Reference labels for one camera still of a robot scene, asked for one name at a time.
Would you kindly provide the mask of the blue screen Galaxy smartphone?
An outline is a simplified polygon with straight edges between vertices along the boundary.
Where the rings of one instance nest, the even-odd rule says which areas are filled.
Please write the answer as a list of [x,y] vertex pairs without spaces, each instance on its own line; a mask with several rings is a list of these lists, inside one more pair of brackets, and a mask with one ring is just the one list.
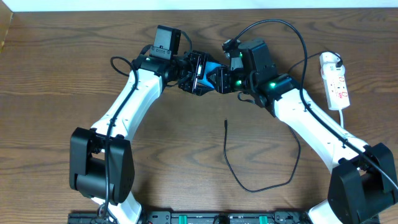
[[204,74],[203,78],[198,79],[198,83],[209,87],[211,89],[215,89],[214,81],[211,81],[211,76],[217,73],[222,68],[228,68],[224,64],[216,63],[216,62],[207,62],[204,66]]

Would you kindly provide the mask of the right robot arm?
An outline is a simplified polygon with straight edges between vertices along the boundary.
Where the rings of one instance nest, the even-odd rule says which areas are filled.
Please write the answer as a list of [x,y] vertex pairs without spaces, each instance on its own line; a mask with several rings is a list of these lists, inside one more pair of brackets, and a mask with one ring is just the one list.
[[365,223],[397,204],[394,156],[343,129],[288,74],[216,67],[205,73],[219,93],[243,91],[297,132],[331,173],[326,200],[308,212],[311,223]]

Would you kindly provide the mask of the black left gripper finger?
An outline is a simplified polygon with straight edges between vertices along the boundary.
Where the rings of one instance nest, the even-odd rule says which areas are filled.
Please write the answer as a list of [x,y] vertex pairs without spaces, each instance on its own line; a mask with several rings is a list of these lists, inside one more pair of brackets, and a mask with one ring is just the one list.
[[195,94],[197,96],[203,96],[204,94],[213,91],[214,89],[208,86],[198,86],[195,88]]
[[204,64],[205,65],[220,65],[220,62],[216,60],[212,55],[209,53],[204,54]]

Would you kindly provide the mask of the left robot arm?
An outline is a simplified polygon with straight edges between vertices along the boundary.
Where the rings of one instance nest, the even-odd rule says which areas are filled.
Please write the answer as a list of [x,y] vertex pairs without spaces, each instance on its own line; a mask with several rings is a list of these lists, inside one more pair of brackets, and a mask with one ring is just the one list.
[[145,223],[143,207],[131,192],[131,143],[143,117],[165,87],[202,95],[214,89],[211,77],[228,69],[204,52],[179,57],[152,45],[127,64],[127,83],[110,109],[90,129],[76,128],[70,138],[70,187],[99,207],[96,213],[69,215],[69,223]]

